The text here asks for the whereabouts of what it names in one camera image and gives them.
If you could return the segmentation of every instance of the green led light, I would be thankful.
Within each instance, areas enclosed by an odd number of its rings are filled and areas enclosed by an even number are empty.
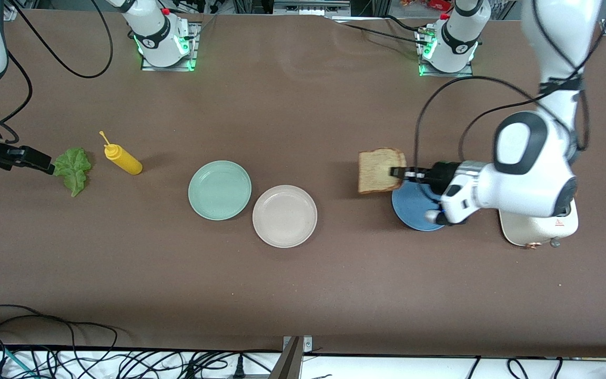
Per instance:
[[[424,53],[423,53],[423,57],[425,57],[425,59],[429,60],[431,59],[431,56],[433,55],[433,50],[436,48],[436,38],[431,40],[431,44],[428,45],[428,48],[425,49]]]
[[[175,38],[175,43],[177,44],[177,48],[179,48],[179,53],[186,55],[188,53],[188,45],[184,44],[183,46],[179,42],[178,38]]]
[[[142,52],[142,46],[139,45],[139,41],[137,41],[136,38],[135,38],[135,43],[137,44],[137,51],[139,51],[139,54],[144,56],[144,53]]]

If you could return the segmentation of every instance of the wire bundle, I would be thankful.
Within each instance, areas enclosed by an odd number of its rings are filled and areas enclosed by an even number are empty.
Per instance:
[[[103,69],[99,70],[99,72],[97,74],[91,74],[91,75],[80,74],[80,73],[74,71],[65,62],[63,62],[63,60],[60,59],[60,57],[58,57],[58,55],[55,53],[55,51],[53,51],[53,49],[48,45],[48,43],[46,43],[46,41],[43,39],[43,37],[41,37],[41,34],[39,34],[36,31],[36,28],[34,28],[34,25],[32,25],[32,22],[30,22],[29,19],[27,19],[27,16],[20,9],[21,5],[19,5],[18,0],[11,0],[10,4],[17,10],[17,12],[20,14],[22,19],[26,22],[27,26],[29,26],[29,29],[31,29],[32,32],[34,32],[34,34],[39,39],[39,41],[41,41],[41,43],[44,45],[46,50],[48,50],[48,52],[53,56],[53,58],[55,58],[56,61],[58,61],[58,63],[60,63],[62,65],[62,67],[64,67],[67,71],[71,72],[72,74],[74,74],[78,77],[82,77],[84,79],[92,79],[94,77],[99,77],[99,76],[103,75],[106,72],[106,70],[108,70],[108,68],[111,66],[111,62],[114,58],[114,43],[113,43],[113,39],[111,38],[111,31],[109,30],[109,26],[106,24],[106,20],[104,19],[104,15],[102,14],[102,11],[99,10],[99,7],[98,7],[97,3],[95,3],[95,0],[90,0],[90,2],[93,4],[95,9],[97,10],[97,12],[99,14],[99,18],[102,20],[102,22],[104,24],[104,29],[106,31],[106,35],[108,36],[108,39],[109,39],[108,62],[106,63],[106,65],[104,65]],[[25,100],[23,101],[23,103],[21,103],[21,105],[18,106],[9,115],[7,115],[6,117],[4,117],[0,120],[0,126],[3,127],[4,129],[6,129],[13,136],[13,139],[6,139],[5,143],[6,144],[16,144],[17,142],[19,142],[20,138],[19,138],[18,134],[13,130],[13,128],[11,128],[9,125],[7,125],[6,122],[9,121],[15,115],[17,115],[17,113],[22,111],[25,106],[27,106],[29,101],[32,99],[33,88],[32,88],[32,80],[29,79],[29,75],[27,75],[27,72],[25,71],[25,69],[22,67],[22,65],[20,65],[20,63],[17,61],[17,59],[14,57],[14,55],[10,51],[7,51],[7,52],[8,52],[8,56],[9,56],[10,60],[20,70],[20,73],[23,75],[25,82],[27,83],[27,96],[25,97]]]
[[[91,370],[96,369],[96,367],[98,367],[98,365],[102,362],[107,362],[118,358],[120,358],[122,361],[118,365],[118,373],[116,374],[115,379],[144,379],[144,377],[149,374],[153,374],[155,377],[157,377],[157,379],[160,379],[160,372],[170,372],[174,370],[179,371],[177,379],[195,379],[197,376],[202,377],[204,370],[220,370],[226,368],[228,366],[226,359],[234,355],[240,355],[243,358],[259,365],[268,372],[271,371],[266,365],[247,355],[249,352],[274,352],[264,350],[228,352],[209,351],[203,353],[195,352],[188,360],[185,359],[185,355],[183,354],[187,351],[183,350],[176,350],[173,352],[170,352],[169,350],[148,350],[139,353],[115,354],[109,356],[113,352],[116,341],[118,340],[118,331],[111,326],[98,324],[95,322],[68,321],[61,317],[43,314],[30,307],[24,307],[23,305],[0,304],[0,308],[14,308],[26,311],[26,314],[10,317],[5,321],[0,322],[0,329],[11,322],[21,319],[44,319],[67,326],[70,333],[69,352],[72,355],[72,358],[70,359],[63,359],[60,351],[53,350],[52,348],[44,345],[15,345],[9,350],[9,347],[7,347],[7,345],[3,343],[2,339],[0,339],[0,348],[2,350],[2,359],[0,360],[0,379],[58,379],[60,377],[69,377],[70,379],[82,379],[85,377],[89,377],[90,379],[102,379],[99,376],[95,376]],[[113,334],[111,344],[98,359],[79,356],[77,352],[75,334],[77,332],[77,328],[81,326],[100,328]],[[39,350],[46,351],[45,360],[37,359],[35,351]],[[34,367],[26,367],[15,357],[15,353],[21,353],[23,351],[31,352]],[[167,365],[169,360],[174,360],[175,358],[178,358],[178,363],[175,362],[174,365]],[[3,367],[7,363],[8,359],[14,360],[14,362],[18,363],[24,369],[24,372],[10,377],[2,376]],[[68,367],[69,364],[77,364],[80,367],[80,374],[75,375],[76,370],[70,370]]]

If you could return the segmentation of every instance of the yellow squeeze bottle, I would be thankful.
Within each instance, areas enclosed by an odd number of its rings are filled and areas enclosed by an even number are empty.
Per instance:
[[[142,172],[142,164],[134,156],[131,156],[124,148],[109,143],[109,140],[104,136],[104,132],[99,132],[99,134],[107,143],[104,145],[104,155],[109,161],[116,163],[116,166],[124,169],[130,175],[137,175]]]

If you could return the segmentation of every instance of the tabletop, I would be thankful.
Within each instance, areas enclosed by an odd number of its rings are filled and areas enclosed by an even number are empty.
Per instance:
[[[96,13],[28,14],[70,67],[91,74],[106,63]],[[97,79],[66,72],[21,19],[5,24],[34,83],[9,123],[21,144],[51,156],[83,147],[94,167],[74,198],[61,178],[0,170],[0,303],[119,326],[120,346],[281,348],[282,336],[309,334],[320,352],[606,356],[606,37],[586,67],[593,129],[574,167],[579,231],[558,249],[523,250],[503,239],[496,211],[423,233],[399,221],[390,194],[357,194],[358,152],[391,146],[412,163],[416,117],[448,80],[420,77],[409,43],[323,17],[218,15],[196,71],[142,72],[123,17],[106,19],[115,55]],[[385,20],[361,25],[409,36]],[[483,42],[475,74],[536,92],[519,22],[490,22]],[[0,117],[25,94],[10,65]],[[420,165],[455,160],[474,116],[520,100],[476,80],[446,89],[424,119]],[[490,159],[511,112],[479,123],[469,158]],[[144,172],[106,160],[99,130]],[[228,221],[188,203],[193,173],[215,160],[252,180],[248,206]],[[283,184],[318,209],[315,233],[288,250],[263,243],[251,220],[259,195]],[[10,341],[68,343],[44,322],[7,330]],[[86,333],[78,343],[108,341]]]

